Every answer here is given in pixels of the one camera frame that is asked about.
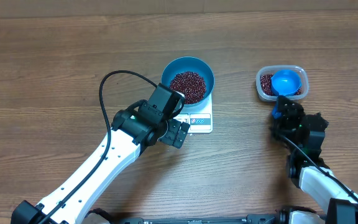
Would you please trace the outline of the blue plastic measuring scoop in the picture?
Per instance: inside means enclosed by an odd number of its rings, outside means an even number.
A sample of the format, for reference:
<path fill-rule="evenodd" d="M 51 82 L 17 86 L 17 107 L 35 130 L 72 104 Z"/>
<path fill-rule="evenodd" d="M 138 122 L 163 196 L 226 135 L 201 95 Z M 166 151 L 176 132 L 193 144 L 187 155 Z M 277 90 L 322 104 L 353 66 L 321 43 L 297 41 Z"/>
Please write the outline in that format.
<path fill-rule="evenodd" d="M 270 79 L 271 91 L 276 97 L 276 103 L 272 110 L 274 119 L 282 117 L 284 100 L 294 100 L 296 93 L 302 87 L 301 78 L 293 70 L 279 70 Z"/>

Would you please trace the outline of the white digital kitchen scale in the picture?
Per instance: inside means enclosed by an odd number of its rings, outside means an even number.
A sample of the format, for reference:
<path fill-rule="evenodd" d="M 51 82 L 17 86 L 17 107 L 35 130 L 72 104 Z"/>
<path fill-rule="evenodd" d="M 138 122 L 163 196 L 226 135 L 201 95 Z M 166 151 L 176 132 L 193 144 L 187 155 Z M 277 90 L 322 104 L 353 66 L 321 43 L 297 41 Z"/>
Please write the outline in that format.
<path fill-rule="evenodd" d="M 213 131 L 212 95 L 194 105 L 185 105 L 175 119 L 190 125 L 188 134 L 209 134 Z"/>

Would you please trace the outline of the clear plastic food container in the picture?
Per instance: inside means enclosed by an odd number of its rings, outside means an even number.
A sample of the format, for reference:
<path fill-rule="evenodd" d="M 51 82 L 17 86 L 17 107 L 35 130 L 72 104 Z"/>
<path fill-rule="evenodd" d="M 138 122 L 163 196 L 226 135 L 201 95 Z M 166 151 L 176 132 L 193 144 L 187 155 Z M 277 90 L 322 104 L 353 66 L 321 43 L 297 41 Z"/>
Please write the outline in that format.
<path fill-rule="evenodd" d="M 300 89 L 299 95 L 295 95 L 294 100 L 301 100 L 308 94 L 309 89 L 310 89 L 308 76 L 307 76 L 307 73 L 301 67 L 299 67 L 297 65 L 272 65 L 272 66 L 267 66 L 267 67 L 261 68 L 258 71 L 257 76 L 255 78 L 257 93 L 259 95 L 260 100 L 262 100 L 264 102 L 276 101 L 275 96 L 266 95 L 262 91 L 261 84 L 260 84 L 261 76 L 265 75 L 265 74 L 274 74 L 275 72 L 277 72 L 279 70 L 284 70 L 284 69 L 289 69 L 289 70 L 295 71 L 297 74 L 299 74 L 299 76 L 301 78 L 302 87 Z"/>

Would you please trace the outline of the red beans in bowl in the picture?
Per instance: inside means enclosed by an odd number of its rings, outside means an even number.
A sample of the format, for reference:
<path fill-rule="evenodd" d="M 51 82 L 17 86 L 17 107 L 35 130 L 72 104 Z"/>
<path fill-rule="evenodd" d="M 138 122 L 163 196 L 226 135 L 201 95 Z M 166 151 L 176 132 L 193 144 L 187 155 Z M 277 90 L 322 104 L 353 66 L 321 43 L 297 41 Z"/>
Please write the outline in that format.
<path fill-rule="evenodd" d="M 200 102 L 206 93 L 206 82 L 197 72 L 186 71 L 175 75 L 169 87 L 185 96 L 185 104 Z"/>

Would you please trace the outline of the teal metal bowl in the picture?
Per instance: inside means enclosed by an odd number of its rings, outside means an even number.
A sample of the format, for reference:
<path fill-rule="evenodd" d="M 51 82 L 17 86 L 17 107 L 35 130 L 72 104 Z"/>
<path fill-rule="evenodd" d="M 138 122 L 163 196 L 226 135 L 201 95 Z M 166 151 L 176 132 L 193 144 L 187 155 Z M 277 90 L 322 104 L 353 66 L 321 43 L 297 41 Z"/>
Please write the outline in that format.
<path fill-rule="evenodd" d="M 206 93 L 202 101 L 212 94 L 215 77 L 210 66 L 196 57 L 180 57 L 170 62 L 163 70 L 161 83 L 168 86 L 176 74 L 186 71 L 197 72 L 206 82 Z"/>

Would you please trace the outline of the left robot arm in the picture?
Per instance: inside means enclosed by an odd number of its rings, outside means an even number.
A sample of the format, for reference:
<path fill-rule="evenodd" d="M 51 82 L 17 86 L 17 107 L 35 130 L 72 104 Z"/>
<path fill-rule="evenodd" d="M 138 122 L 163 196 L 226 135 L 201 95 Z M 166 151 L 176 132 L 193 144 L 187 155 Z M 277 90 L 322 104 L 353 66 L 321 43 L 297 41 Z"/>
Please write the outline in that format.
<path fill-rule="evenodd" d="M 147 147 L 160 141 L 181 148 L 190 126 L 175 116 L 184 104 L 183 94 L 160 83 L 148 100 L 118 111 L 94 153 L 37 205 L 21 202 L 11 223 L 82 223 L 110 183 Z"/>

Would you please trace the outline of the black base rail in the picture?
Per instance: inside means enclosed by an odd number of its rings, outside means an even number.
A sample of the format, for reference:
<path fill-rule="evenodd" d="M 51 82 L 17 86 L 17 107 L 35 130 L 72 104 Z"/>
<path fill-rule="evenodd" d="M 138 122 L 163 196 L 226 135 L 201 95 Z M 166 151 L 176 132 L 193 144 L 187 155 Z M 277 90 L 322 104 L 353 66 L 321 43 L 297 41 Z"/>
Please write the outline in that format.
<path fill-rule="evenodd" d="M 215 218 L 163 218 L 147 219 L 141 217 L 121 218 L 118 224 L 276 224 L 274 214 L 250 214 L 246 217 L 215 217 Z"/>

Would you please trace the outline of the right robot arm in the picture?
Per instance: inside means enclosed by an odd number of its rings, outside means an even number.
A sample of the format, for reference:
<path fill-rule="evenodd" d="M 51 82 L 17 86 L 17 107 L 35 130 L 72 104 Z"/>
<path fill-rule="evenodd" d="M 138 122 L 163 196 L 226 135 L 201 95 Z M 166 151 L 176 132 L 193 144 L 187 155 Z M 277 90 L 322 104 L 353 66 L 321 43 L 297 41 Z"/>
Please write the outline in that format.
<path fill-rule="evenodd" d="M 301 104 L 279 96 L 272 110 L 272 137 L 284 143 L 286 173 L 295 187 L 323 210 L 288 206 L 278 212 L 277 223 L 358 223 L 358 195 L 337 179 L 321 158 L 328 122 L 320 113 L 306 114 Z"/>

